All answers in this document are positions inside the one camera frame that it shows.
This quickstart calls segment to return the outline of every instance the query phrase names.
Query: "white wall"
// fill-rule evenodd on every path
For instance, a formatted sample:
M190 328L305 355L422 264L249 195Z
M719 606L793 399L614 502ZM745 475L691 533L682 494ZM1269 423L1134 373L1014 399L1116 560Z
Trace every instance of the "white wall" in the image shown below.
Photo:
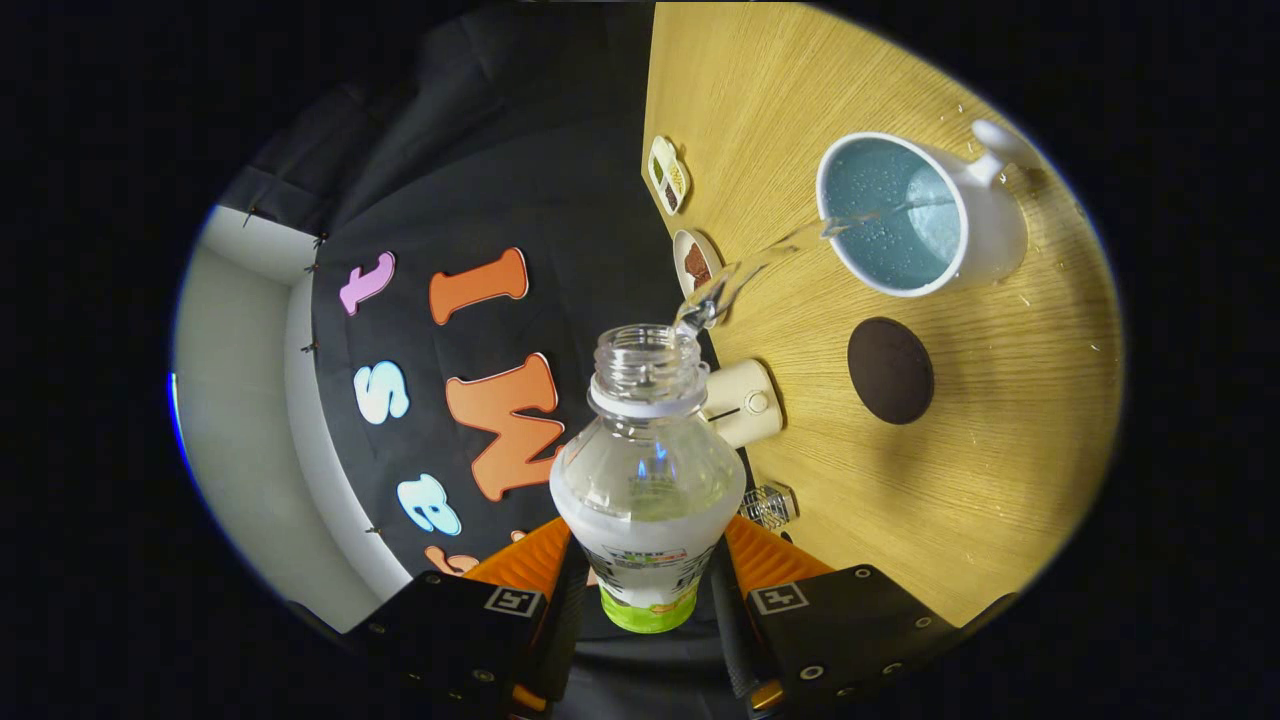
M201 245L287 287L308 277L303 268L315 263L314 237L261 218L250 218L246 224L246 218L239 210L214 208Z
M387 543L365 529L372 525L338 460L338 451L329 437L315 361L298 351L311 342L311 275L306 275L289 292L288 319L284 331L284 397L289 409L293 442L302 464L302 475L311 489L311 498L338 547L356 571L381 600L407 585L413 578L396 560ZM351 401L356 397L352 393Z
M227 240L230 233L220 237L221 247L236 245ZM271 587L346 632L381 603L389 584L385 579L366 582L352 568L330 534L334 523L321 520L311 486L303 478L294 450L300 433L291 425L287 410L285 351L292 347L293 355L302 355L297 348L310 338L294 342L285 336L289 287L205 245L197 246L188 270L174 350L178 415L196 484L223 529ZM302 274L310 258L297 261L298 245L293 243L289 252L268 252L265 259L241 252L241 259L280 277L285 263ZM247 249L248 242L241 246ZM306 250L311 250L310 242ZM298 384L297 378L291 380L291 386ZM315 407L307 406L310 397L300 402L294 407L306 407L301 411L314 415L316 428L328 438L317 410L319 393ZM306 439L308 433L301 436ZM307 439L308 465L314 464L314 445ZM316 452L323 462L337 461ZM340 469L338 473L346 486ZM335 505L333 497L321 502L330 510ZM349 509L346 518L356 519ZM347 528L335 534L346 537L349 532Z

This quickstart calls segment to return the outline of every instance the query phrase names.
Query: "black cloth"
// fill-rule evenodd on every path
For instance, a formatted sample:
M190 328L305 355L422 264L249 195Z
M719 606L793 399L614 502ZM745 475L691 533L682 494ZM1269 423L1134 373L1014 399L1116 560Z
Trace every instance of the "black cloth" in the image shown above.
M547 457L594 418L586 389L598 336L669 323L682 299L660 210L640 174L652 22L652 6L628 4L462 17L424 37L408 96L397 85L381 95L339 90L273 140L224 196L328 232L312 291L325 421L361 505L413 575L434 568L428 546L484 560L511 543L512 530L557 515L547 484L498 502L480 493L471 462L495 436L453 419L445 382L490 377L541 352L558 406L521 414L564 424ZM431 277L492 263L507 247L525 256L527 295L462 307L436 325ZM349 316L339 290L384 251L397 258L394 277ZM705 338L704 359L716 366ZM410 409L375 425L360 414L352 379L383 360L403 373ZM425 532L401 507L397 486L421 473L445 488L461 534ZM589 588L557 717L742 716L705 583L694 616L653 637L616 628L596 592Z

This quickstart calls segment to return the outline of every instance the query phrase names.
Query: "plastic water bottle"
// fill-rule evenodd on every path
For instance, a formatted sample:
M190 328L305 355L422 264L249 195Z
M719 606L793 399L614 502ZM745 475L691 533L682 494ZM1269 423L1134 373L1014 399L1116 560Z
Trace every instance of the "plastic water bottle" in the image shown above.
M742 461L698 414L699 357L696 338L667 325L600 336L589 392L599 416L552 465L552 500L586 551L605 615L636 633L689 619L746 489Z

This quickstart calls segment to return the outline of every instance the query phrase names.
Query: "pink letter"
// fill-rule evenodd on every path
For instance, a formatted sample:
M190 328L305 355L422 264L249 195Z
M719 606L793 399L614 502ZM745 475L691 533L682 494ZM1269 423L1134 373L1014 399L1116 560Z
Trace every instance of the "pink letter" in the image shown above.
M378 266L369 274L360 274L360 268L352 268L351 279L338 291L342 306L352 318L360 310L357 305L381 292L392 282L396 274L396 256L383 252L378 256Z

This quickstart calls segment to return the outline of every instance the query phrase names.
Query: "wooden table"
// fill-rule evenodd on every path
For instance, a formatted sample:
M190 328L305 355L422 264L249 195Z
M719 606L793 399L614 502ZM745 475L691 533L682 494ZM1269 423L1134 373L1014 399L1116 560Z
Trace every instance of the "wooden table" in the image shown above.
M841 136L888 132L973 160L977 118L1020 132L818 9L659 4L636 170L652 191L649 145L669 138L691 190L662 213L667 228L698 228L733 261L817 219L818 160ZM755 357L774 377L786 427L748 455L759 480L795 488L796 544L836 568L872 562L957 625L1021 591L1082 521L1124 383L1116 292L1083 210L1052 169L1006 176L1029 247L1001 284L895 299L820 250L763 272L710 331L722 364ZM905 324L932 359L933 402L911 424L874 418L850 380L849 336L873 316Z

